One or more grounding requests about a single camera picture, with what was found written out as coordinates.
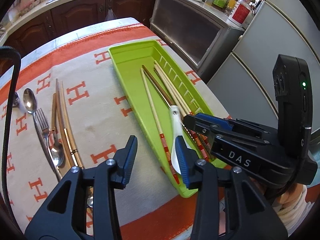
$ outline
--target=table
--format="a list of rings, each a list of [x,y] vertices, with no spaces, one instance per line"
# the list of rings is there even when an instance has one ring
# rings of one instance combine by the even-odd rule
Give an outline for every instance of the table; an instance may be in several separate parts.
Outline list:
[[[64,83],[67,110],[86,168],[112,158],[131,134],[138,152],[130,183],[116,191],[124,239],[186,239],[193,223],[196,195],[180,197],[160,169],[121,89],[108,48],[132,41],[157,40],[196,86],[214,114],[227,111],[196,73],[159,37],[133,18],[103,22],[63,35],[22,59],[17,92],[31,88],[46,117],[51,119],[55,79]],[[4,130],[8,82],[12,69],[0,78],[0,131]],[[24,232],[57,180],[49,168],[33,126],[22,105],[12,113],[7,183],[12,209]],[[92,217],[87,214],[87,233]]]

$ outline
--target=white ceramic spoon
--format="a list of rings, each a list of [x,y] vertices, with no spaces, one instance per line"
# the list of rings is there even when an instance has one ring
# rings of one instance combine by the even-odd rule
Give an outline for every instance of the white ceramic spoon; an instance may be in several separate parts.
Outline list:
[[[176,153],[176,147],[175,147],[175,141],[177,136],[182,135],[183,136],[183,130],[182,130],[182,124],[180,120],[180,111],[177,106],[171,106],[170,108],[170,116],[171,116],[171,123],[172,123],[172,129],[173,129],[173,144],[172,144],[172,150],[171,150],[171,163],[175,171],[179,174],[181,174],[178,157]],[[186,146],[191,149],[191,147],[186,142],[186,139],[184,138],[184,141],[186,143]]]

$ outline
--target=green plastic tray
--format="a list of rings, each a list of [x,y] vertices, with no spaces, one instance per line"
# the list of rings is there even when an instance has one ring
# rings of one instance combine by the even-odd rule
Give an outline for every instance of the green plastic tray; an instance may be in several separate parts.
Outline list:
[[[177,189],[179,194],[182,197],[190,197],[197,190],[188,190],[183,184],[182,177],[179,174],[178,177],[180,184],[177,184],[170,172],[169,164],[160,141],[156,122],[153,118],[148,96],[142,81],[140,73],[142,64],[145,65],[154,78],[165,89],[161,80],[153,70],[154,60],[156,60],[194,113],[202,112],[213,115],[212,111],[209,109],[187,75],[157,41],[140,41],[118,45],[109,48],[109,53],[121,86],[127,96],[127,100],[136,115],[153,152],[156,154],[161,167],[164,169],[164,172],[167,174],[172,185]],[[160,119],[164,136],[171,152],[173,135],[168,106],[163,102],[148,79],[147,82]],[[192,148],[197,151],[199,157],[201,157],[199,151],[193,145],[188,136],[185,136],[185,138],[187,138],[188,144],[192,146]],[[224,168],[226,165],[218,159],[214,160],[212,164],[219,168]]]

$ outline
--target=plastic bag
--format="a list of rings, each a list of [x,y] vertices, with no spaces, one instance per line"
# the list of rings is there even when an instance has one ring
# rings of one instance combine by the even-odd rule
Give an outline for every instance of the plastic bag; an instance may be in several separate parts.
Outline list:
[[[113,10],[111,8],[109,8],[108,13],[107,13],[107,17],[105,21],[112,21],[112,20],[116,20],[117,17],[116,15],[113,13]]]

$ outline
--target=fork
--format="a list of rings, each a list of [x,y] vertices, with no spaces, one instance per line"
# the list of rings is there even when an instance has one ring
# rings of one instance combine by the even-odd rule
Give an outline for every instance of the fork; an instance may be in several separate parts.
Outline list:
[[[48,149],[48,153],[49,153],[50,159],[52,161],[49,164],[50,164],[51,167],[53,166],[53,171],[54,171],[54,173],[55,173],[55,175],[57,177],[57,180],[60,181],[62,179],[62,174],[61,174],[61,172],[59,170],[59,167],[57,165],[55,165],[55,163],[57,161],[52,157],[52,153],[51,153],[50,146],[49,146],[49,135],[50,135],[51,130],[49,128],[48,120],[45,117],[42,108],[39,108],[39,109],[36,110],[36,120],[39,123],[40,128],[42,130],[42,136],[45,139],[45,143],[46,143],[46,146],[47,146],[47,149]]]

